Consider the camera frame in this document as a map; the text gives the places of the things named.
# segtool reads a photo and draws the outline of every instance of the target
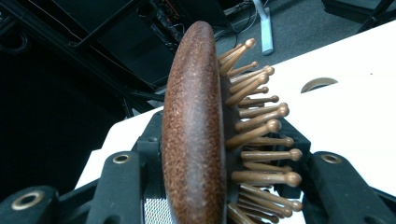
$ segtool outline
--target metal grille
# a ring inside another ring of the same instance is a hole
[[[146,199],[146,224],[172,224],[168,202],[165,199]]]

